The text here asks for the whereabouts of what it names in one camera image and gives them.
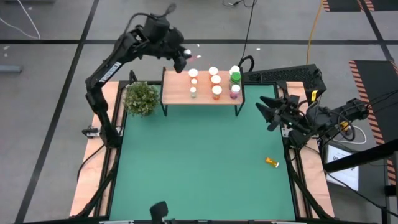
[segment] orange striped tape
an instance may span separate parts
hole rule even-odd
[[[354,60],[350,60],[348,62],[348,64],[349,64],[349,68],[351,69],[351,72],[353,73],[355,85],[358,89],[359,97],[360,97],[361,101],[369,103],[369,97],[364,88],[363,81],[362,81],[361,75],[359,74],[359,70],[358,70],[358,66],[357,66],[356,62]],[[396,73],[398,75],[397,66],[394,64],[394,62],[391,62],[391,64],[394,67],[394,70],[396,71]],[[368,121],[369,121],[371,130],[372,130],[372,134],[373,134],[376,144],[378,144],[378,145],[384,144],[385,143],[384,138],[383,138],[383,135],[381,134],[379,124],[377,123],[377,119],[376,119],[376,116],[374,115],[371,105],[369,105]],[[395,169],[392,165],[392,161],[389,159],[387,160],[387,170],[389,171],[388,178],[389,178],[390,184],[395,185],[396,184]]]
[[[373,6],[372,1],[370,1],[370,0],[365,0],[365,4],[366,4],[366,7],[368,7],[369,11],[374,12],[374,6]]]
[[[394,64],[394,62],[391,62],[392,67],[394,68],[394,70],[396,71],[396,74],[398,75],[398,68],[397,65]]]
[[[330,12],[330,7],[329,7],[328,0],[323,0],[322,4],[323,4],[324,10],[325,10],[326,12]]]
[[[359,7],[361,8],[361,12],[363,12],[363,7],[362,7],[362,4],[361,4],[361,2],[359,1],[359,0],[356,0],[357,2],[358,2],[358,4],[359,4]]]

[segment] potted plant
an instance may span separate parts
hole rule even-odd
[[[131,115],[151,115],[159,102],[159,92],[147,82],[134,82],[127,87],[124,108]]]

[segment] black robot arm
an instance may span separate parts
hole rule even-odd
[[[165,17],[170,12],[162,16],[136,14],[147,16],[145,25],[136,26],[130,32],[125,31],[116,41],[111,55],[86,79],[86,99],[101,122],[99,135],[105,146],[119,147],[121,144],[121,137],[112,126],[107,114],[108,104],[102,93],[102,87],[106,82],[125,63],[136,58],[141,59],[143,55],[155,56],[158,59],[173,59],[174,69],[178,73],[186,66],[186,59],[191,57],[190,52],[180,45],[184,41],[181,32],[174,27],[170,28],[170,23]]]
[[[303,148],[314,135],[334,136],[338,129],[341,129],[342,122],[365,119],[369,114],[366,105],[355,98],[332,110],[311,106],[306,114],[299,110],[299,96],[291,95],[279,99],[261,96],[260,99],[265,105],[256,103],[256,106],[270,123],[267,129],[273,131],[279,123],[292,128],[288,135],[288,143],[297,149]]]

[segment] green mat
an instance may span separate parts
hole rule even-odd
[[[294,220],[281,133],[266,130],[254,105],[275,97],[274,87],[245,90],[238,117],[218,105],[128,116],[110,220],[150,220],[149,208],[163,200],[177,220]]]

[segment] concrete floor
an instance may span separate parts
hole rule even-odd
[[[246,36],[250,9],[239,5],[230,9],[215,0],[100,0],[87,39],[114,40],[135,12],[161,13],[170,2],[177,10],[169,21],[186,39],[239,39]],[[31,4],[26,7],[42,38],[46,40],[79,40],[93,0],[58,0],[55,4]],[[260,0],[254,8],[250,39],[307,40],[317,13],[314,0]],[[394,21],[398,12],[372,12],[386,40],[398,40]],[[17,4],[0,2],[0,17],[34,35],[29,20]],[[134,24],[143,18],[137,18]],[[18,31],[0,23],[1,40],[27,40]],[[364,12],[330,13],[322,11],[315,40],[376,40]],[[77,45],[0,44],[0,64],[24,67],[19,75],[0,75],[0,223],[14,223],[22,198],[42,148],[62,86],[67,77]],[[186,45],[195,58],[186,69],[206,70],[210,65],[220,70],[239,62],[241,44]],[[76,187],[76,173],[82,162],[86,137],[81,130],[92,120],[93,113],[84,94],[84,80],[105,59],[112,45],[85,45],[70,85],[57,128],[50,145],[26,222],[67,218]],[[398,60],[398,46],[389,45]],[[246,55],[256,60],[255,70],[305,64],[306,45],[249,44]],[[313,45],[311,63],[323,72],[328,90],[322,105],[330,108],[358,97],[349,60],[385,60],[379,45]],[[144,57],[126,64],[113,80],[126,80],[133,69],[140,80],[160,80],[161,68],[172,63]],[[353,147],[365,150],[375,146],[366,121],[355,125],[364,129],[368,143]],[[378,208],[341,187],[330,184],[336,217],[357,222],[380,222]]]

